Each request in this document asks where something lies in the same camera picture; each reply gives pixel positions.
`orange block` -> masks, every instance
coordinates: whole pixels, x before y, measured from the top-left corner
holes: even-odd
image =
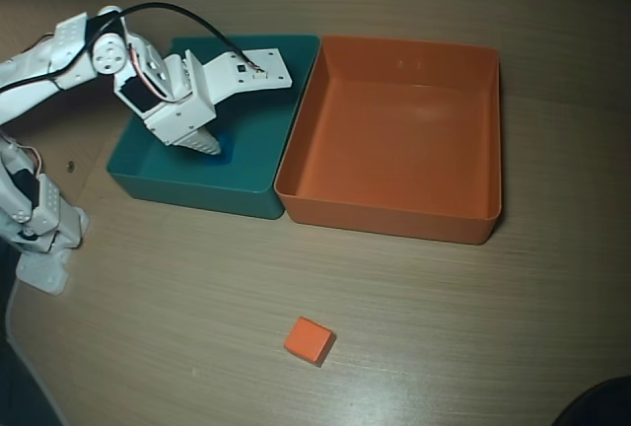
[[[307,318],[299,317],[285,339],[285,348],[292,354],[318,367],[335,341],[335,334]]]

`white robotic arm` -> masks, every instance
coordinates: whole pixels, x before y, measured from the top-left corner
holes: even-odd
[[[154,7],[183,11],[151,3],[125,11],[106,7],[93,18],[83,13],[58,24],[51,39],[0,63],[0,125],[59,91],[112,75],[114,93],[165,145],[215,155],[221,147],[204,125],[216,117],[217,103],[236,93],[291,87],[275,48],[232,46],[204,64],[190,50],[163,59],[146,39],[129,32],[124,19],[134,9]],[[232,44],[203,19],[191,18]],[[23,147],[3,135],[0,237],[22,252],[18,277],[47,293],[61,293],[65,262],[87,225],[85,212],[71,206]]]
[[[242,56],[227,51],[203,65],[189,50],[183,58],[163,59],[146,39],[129,32],[120,13],[106,7],[92,19],[85,13],[68,19],[52,39],[1,63],[0,125],[61,90],[113,75],[114,93],[165,145],[214,155],[221,148],[203,126],[216,117],[217,103],[236,93],[292,85],[278,49]],[[37,79],[49,73],[60,74]],[[33,82],[17,86],[25,80]]]

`teal plastic box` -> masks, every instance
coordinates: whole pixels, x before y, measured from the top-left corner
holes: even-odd
[[[210,157],[162,144],[135,115],[107,171],[132,197],[179,206],[277,219],[284,212],[274,179],[319,50],[313,35],[238,36],[243,49],[278,48],[292,76],[290,89],[232,96],[207,125],[226,150]],[[190,49],[206,62],[226,51],[211,37],[176,38],[173,52]]]

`orange bin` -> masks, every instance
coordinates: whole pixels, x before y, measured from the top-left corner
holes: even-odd
[[[294,221],[483,244],[501,180],[496,50],[322,40],[275,184]]]

